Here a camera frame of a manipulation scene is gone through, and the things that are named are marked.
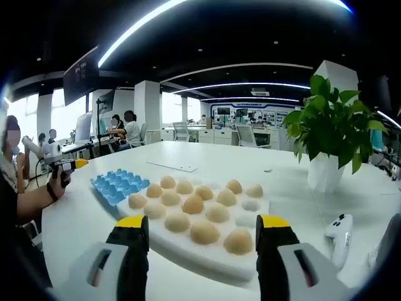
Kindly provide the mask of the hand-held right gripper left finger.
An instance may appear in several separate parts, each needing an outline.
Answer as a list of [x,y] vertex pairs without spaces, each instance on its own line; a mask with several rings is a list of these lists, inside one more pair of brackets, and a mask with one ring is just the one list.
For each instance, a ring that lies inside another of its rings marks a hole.
[[145,300],[149,251],[148,217],[116,223],[105,242],[96,242],[72,264],[69,300]]

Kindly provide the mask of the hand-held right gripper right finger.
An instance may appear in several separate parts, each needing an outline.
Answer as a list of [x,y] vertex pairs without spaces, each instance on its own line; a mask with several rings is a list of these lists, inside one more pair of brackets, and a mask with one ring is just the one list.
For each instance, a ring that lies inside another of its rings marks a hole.
[[285,219],[256,218],[256,270],[261,300],[339,300],[335,266],[309,243],[300,243]]

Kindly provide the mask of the person's left hand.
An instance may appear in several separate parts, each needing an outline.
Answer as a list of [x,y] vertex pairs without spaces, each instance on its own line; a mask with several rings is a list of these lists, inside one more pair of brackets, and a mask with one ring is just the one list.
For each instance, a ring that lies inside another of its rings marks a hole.
[[53,174],[49,180],[49,186],[51,188],[51,195],[54,200],[59,199],[64,195],[67,185],[71,182],[71,176],[66,174],[65,171],[59,170],[57,175]]

